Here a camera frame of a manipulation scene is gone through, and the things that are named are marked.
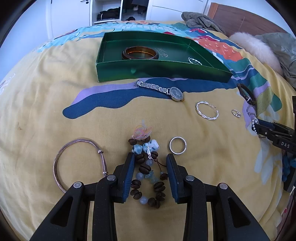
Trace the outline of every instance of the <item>wristwatch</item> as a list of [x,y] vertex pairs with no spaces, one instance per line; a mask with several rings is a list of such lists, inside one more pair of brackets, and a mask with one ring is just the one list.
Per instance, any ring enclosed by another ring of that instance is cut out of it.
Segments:
[[145,82],[140,81],[140,80],[138,80],[135,83],[135,86],[144,87],[144,88],[159,91],[161,93],[169,95],[172,98],[172,100],[174,100],[174,101],[183,101],[184,100],[183,99],[183,93],[177,87],[162,88],[162,87],[160,87],[158,85],[145,83]]

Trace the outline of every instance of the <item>wooden headboard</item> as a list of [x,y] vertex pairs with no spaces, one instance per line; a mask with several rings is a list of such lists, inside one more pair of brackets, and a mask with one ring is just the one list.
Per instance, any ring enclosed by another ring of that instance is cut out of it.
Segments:
[[286,33],[281,27],[257,14],[218,3],[211,3],[208,16],[225,30],[228,37],[235,32],[246,32],[252,35]]

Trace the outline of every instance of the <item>silver watch band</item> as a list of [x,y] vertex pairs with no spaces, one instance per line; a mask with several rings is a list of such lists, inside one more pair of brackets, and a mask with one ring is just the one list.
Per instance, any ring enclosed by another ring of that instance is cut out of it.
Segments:
[[138,80],[138,81],[135,83],[135,86],[139,86],[139,87],[144,87],[144,88],[148,88],[148,89],[156,90],[156,91],[159,91],[159,92],[164,93],[164,94],[167,94],[167,95],[169,94],[169,93],[168,93],[169,89],[162,88],[162,87],[160,87],[159,85],[150,84],[150,83],[145,83],[145,82],[140,81],[140,80]]

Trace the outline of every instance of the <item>fluffy fur pillow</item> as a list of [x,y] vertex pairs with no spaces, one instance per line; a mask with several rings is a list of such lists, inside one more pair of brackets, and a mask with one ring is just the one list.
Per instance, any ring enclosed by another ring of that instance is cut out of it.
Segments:
[[231,35],[229,40],[244,48],[261,63],[268,64],[275,72],[283,76],[283,70],[281,69],[279,60],[266,43],[251,34],[241,32]]

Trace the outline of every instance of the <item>watch face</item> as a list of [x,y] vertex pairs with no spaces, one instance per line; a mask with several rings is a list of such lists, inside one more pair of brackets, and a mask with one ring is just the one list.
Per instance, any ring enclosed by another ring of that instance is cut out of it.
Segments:
[[170,88],[169,92],[172,98],[175,99],[176,101],[183,100],[183,93],[178,88],[172,87]]

